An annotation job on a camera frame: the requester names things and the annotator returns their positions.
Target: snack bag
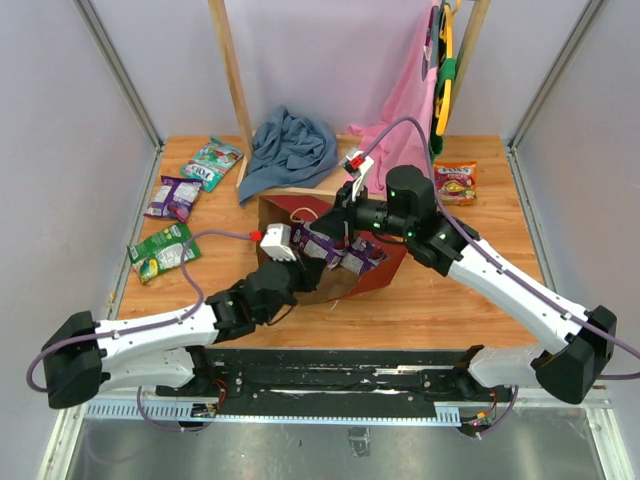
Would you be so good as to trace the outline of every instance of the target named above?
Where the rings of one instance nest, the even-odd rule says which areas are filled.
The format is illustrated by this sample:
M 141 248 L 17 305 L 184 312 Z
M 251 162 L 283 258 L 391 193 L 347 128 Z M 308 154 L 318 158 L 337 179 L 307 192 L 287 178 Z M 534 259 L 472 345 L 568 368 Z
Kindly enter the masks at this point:
M 292 243 L 309 257 L 324 258 L 329 270 L 336 268 L 346 255 L 347 249 L 342 242 L 336 242 L 327 235 L 311 230 L 310 224 L 311 222 L 305 222 L 295 229 Z
M 129 259 L 142 283 L 180 265 L 184 244 L 191 238 L 189 228 L 176 223 L 151 235 L 135 247 L 128 247 Z M 200 249 L 192 242 L 185 262 L 200 258 Z
M 384 253 L 384 250 L 364 238 L 358 237 L 349 246 L 340 265 L 356 275 L 362 275 L 376 268 L 386 258 L 387 254 Z
M 210 192 L 242 156 L 237 148 L 211 137 L 209 143 L 182 166 L 180 173 L 187 178 L 202 180 L 202 188 Z
M 471 205 L 476 201 L 476 162 L 435 162 L 435 186 L 442 203 Z
M 202 188 L 202 180 L 162 176 L 162 186 L 149 204 L 145 217 L 171 218 L 186 223 Z

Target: crumpled cloth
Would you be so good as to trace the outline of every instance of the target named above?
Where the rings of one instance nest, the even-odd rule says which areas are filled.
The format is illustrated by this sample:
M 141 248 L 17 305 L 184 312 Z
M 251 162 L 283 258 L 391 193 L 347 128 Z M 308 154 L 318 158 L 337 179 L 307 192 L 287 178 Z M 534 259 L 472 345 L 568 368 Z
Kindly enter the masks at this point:
M 412 116 L 418 120 L 427 139 L 429 138 L 438 69 L 437 67 L 429 68 L 426 78 L 423 79 L 422 62 L 423 58 L 430 56 L 431 53 L 430 50 L 425 51 L 425 33 L 426 35 L 430 33 L 430 27 L 435 20 L 440 0 L 430 0 L 428 4 L 430 6 L 420 17 L 420 22 L 415 30 L 407 55 L 407 63 L 382 107 L 380 122 L 368 127 L 349 125 L 344 132 L 345 135 L 362 136 L 360 150 L 365 150 L 393 120 L 404 115 Z M 415 165 L 425 176 L 428 176 L 427 160 L 424 158 L 420 136 L 409 122 L 403 122 L 391 130 L 373 149 L 371 158 L 375 163 L 373 171 L 367 179 L 370 193 L 385 194 L 387 173 L 398 165 Z
M 294 117 L 280 106 L 253 136 L 238 202 L 271 187 L 315 187 L 338 165 L 336 136 L 325 122 Z

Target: yellow hanger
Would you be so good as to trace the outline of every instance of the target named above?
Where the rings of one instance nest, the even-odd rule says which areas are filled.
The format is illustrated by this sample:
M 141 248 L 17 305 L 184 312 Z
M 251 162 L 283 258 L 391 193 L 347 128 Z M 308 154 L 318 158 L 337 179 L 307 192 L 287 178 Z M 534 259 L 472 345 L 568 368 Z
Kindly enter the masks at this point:
M 452 12 L 449 4 L 444 6 L 444 21 L 442 22 L 442 28 L 440 29 L 440 39 L 445 44 L 445 49 L 442 57 L 440 57 L 441 66 L 445 60 L 453 59 L 453 17 L 460 8 L 461 0 L 458 0 L 455 10 Z M 449 122 L 449 112 L 451 109 L 451 91 L 453 90 L 453 80 L 447 78 L 444 81 L 444 88 L 442 96 L 436 99 L 434 115 L 437 120 L 436 135 L 442 136 L 447 128 Z

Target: gift bag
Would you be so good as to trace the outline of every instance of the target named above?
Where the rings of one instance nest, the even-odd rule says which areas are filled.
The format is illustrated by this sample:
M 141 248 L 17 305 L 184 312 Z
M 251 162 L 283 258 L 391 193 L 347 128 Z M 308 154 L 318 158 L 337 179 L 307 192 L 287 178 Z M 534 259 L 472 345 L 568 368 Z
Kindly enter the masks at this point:
M 315 220 L 309 211 L 299 210 L 302 207 L 306 207 L 320 216 L 329 210 L 331 205 L 311 195 L 264 195 L 258 199 L 258 229 L 265 231 L 270 223 L 284 223 L 290 225 L 293 232 L 296 224 L 292 222 L 291 214 L 296 210 L 298 211 L 295 217 L 309 222 Z M 369 232 L 357 232 L 356 237 L 358 236 L 380 247 L 386 254 L 386 258 L 375 268 L 362 275 L 352 273 L 340 265 L 331 270 L 325 269 L 315 291 L 295 294 L 300 305 L 337 300 L 377 290 L 391 283 L 407 253 L 406 248 L 403 245 L 378 242 Z M 269 261 L 269 256 L 262 251 L 260 246 L 256 245 L 256 247 L 258 263 Z

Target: white wall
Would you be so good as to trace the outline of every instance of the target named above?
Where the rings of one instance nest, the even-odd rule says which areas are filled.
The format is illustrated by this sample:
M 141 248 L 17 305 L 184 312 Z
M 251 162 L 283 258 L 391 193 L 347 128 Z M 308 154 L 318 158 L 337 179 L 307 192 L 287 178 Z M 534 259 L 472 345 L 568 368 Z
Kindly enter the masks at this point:
M 226 3 L 254 127 L 284 103 L 341 130 L 377 120 L 429 2 Z M 509 138 L 585 3 L 493 0 L 449 132 Z M 206 0 L 94 4 L 163 136 L 237 132 Z
M 0 2 L 0 52 L 0 476 L 32 479 L 56 414 L 25 370 L 104 313 L 152 148 L 72 2 Z
M 640 347 L 640 2 L 609 2 L 519 148 L 560 290 L 618 316 Z M 640 370 L 617 349 L 609 373 Z M 614 382 L 613 403 L 640 474 L 640 381 Z

